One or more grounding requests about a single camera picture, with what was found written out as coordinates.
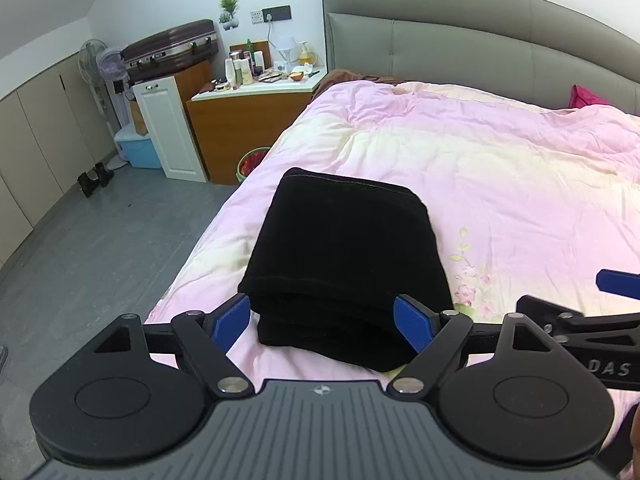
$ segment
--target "nightstand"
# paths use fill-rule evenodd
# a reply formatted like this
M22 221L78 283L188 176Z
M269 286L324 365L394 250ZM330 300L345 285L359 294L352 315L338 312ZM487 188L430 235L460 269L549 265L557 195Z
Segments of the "nightstand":
M300 82L253 83L238 90L203 92L187 102L202 161L216 184L237 184L242 156L272 146L311 101L326 68Z

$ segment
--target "blue storage box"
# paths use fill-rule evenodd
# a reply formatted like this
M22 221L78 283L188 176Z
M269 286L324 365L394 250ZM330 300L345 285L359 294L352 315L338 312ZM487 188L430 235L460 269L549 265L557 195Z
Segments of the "blue storage box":
M134 168L160 170L162 164L149 134L139 135L133 123L127 124L114 137Z

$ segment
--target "pink pillow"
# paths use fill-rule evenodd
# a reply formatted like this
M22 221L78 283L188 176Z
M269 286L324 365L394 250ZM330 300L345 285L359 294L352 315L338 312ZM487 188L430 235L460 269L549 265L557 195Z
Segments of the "pink pillow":
M605 101L602 97L597 96L584 86L573 85L571 88L571 100L569 108L583 108L588 105L609 105L610 102Z

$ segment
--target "black power outlet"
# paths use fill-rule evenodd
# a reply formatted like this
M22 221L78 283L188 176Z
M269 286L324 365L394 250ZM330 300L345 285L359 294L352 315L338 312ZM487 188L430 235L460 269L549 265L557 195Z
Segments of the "black power outlet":
M291 6L283 5L279 7L267 7L262 10L262 17L264 18L264 22L267 23L267 14L271 15L272 22L279 22L280 20L290 20L291 19Z

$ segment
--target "pink bedspread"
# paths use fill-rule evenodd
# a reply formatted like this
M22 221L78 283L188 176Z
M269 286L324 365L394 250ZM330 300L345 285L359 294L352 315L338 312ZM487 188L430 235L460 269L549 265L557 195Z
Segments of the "pink bedspread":
M640 120L612 107L551 111L484 92L408 83L333 86L226 202L148 322L231 297L282 174L292 166L406 186L426 204L457 309L500 322L532 294L588 316L640 303L600 293L603 267L640 272ZM384 375L257 341L229 357L264 378ZM618 415L636 394L613 392Z

